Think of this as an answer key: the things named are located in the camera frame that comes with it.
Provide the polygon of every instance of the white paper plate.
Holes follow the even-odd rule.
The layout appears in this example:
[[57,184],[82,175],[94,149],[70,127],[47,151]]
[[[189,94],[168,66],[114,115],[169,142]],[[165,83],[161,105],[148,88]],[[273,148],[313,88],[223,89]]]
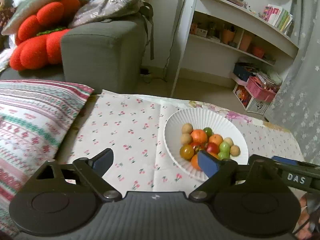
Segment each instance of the white paper plate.
[[238,164],[246,165],[249,159],[247,143],[237,127],[223,116],[202,108],[188,108],[180,110],[167,120],[164,127],[164,144],[172,160],[188,175],[200,181],[208,177],[203,171],[194,169],[189,161],[180,157],[181,128],[185,123],[191,123],[193,129],[210,127],[213,133],[220,134],[223,138],[231,137],[234,144],[240,147],[241,154],[231,157]]

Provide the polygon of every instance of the hand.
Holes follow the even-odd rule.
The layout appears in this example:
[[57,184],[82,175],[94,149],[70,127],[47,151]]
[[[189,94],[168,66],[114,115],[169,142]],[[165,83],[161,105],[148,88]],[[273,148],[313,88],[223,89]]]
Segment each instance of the hand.
[[[307,206],[307,200],[305,198],[305,196],[303,196],[301,199],[300,199],[300,206],[301,206],[301,209],[305,208]],[[307,219],[309,218],[309,214],[307,212],[307,208],[305,208],[302,212],[301,212],[301,215],[299,217],[299,220],[298,220],[298,225],[299,226],[302,226],[302,224],[304,222],[307,221]],[[304,240],[304,239],[308,239],[312,236],[312,233],[309,231],[309,225],[310,223],[308,222],[297,234],[296,234],[296,237],[299,239],[299,240]]]

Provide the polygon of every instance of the tile floor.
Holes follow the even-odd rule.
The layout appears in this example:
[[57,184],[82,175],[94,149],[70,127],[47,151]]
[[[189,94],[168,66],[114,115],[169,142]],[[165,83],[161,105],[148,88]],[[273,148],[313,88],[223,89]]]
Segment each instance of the tile floor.
[[[168,96],[166,93],[166,83],[161,79],[153,79],[150,84],[140,80],[136,89],[136,93],[159,97]],[[261,120],[264,119],[260,114],[247,113],[239,100],[233,94],[231,88],[179,78],[173,97],[183,100],[211,103],[240,114],[246,114]]]

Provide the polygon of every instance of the sheer floral curtain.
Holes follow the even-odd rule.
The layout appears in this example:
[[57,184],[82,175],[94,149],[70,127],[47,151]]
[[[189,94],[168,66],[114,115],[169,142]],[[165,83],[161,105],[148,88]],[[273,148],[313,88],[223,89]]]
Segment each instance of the sheer floral curtain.
[[270,122],[291,130],[305,160],[315,164],[320,164],[319,1],[297,0],[291,38],[299,51],[281,90],[265,112]]

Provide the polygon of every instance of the sofa armrest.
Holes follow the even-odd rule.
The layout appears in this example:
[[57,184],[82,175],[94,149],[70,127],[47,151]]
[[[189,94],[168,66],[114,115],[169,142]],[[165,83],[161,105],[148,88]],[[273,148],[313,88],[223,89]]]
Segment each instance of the sofa armrest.
[[142,61],[145,30],[140,15],[96,22],[70,30],[61,39],[67,82],[81,83],[100,93],[132,93]]

